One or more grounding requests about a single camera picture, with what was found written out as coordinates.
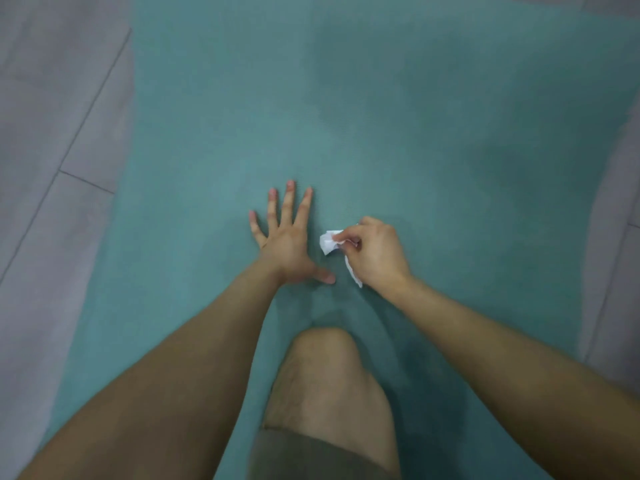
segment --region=leg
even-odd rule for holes
[[[263,427],[331,443],[400,478],[387,397],[364,370],[351,336],[339,328],[306,330],[293,340],[273,384]]]

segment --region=green rug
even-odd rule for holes
[[[247,211],[313,185],[333,286],[283,289],[218,478],[240,479],[297,332],[356,338],[405,479],[540,470],[393,307],[316,241],[370,214],[413,271],[572,352],[607,155],[640,82],[640,25],[504,0],[136,0],[134,143],[48,438],[256,256]]]

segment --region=crumpled tissue paper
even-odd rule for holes
[[[343,244],[345,242],[345,241],[336,242],[332,238],[333,234],[340,234],[341,232],[342,232],[341,230],[328,230],[327,232],[325,232],[320,236],[320,249],[322,249],[325,256],[327,256],[327,254],[329,254],[331,251],[338,249],[338,245]],[[353,280],[358,284],[360,288],[362,288],[362,282],[359,279],[357,279],[356,275],[354,274],[351,268],[351,265],[349,264],[349,259],[347,256],[344,257],[344,262],[346,263],[347,269],[349,270],[349,273],[353,278]]]

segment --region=gray tile floor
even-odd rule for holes
[[[0,0],[0,480],[46,428],[124,164],[128,0]],[[528,0],[640,15],[640,0]],[[640,105],[588,236],[580,356],[640,393]]]

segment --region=khaki shorts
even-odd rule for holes
[[[248,480],[393,480],[370,460],[285,429],[261,429],[249,458]]]

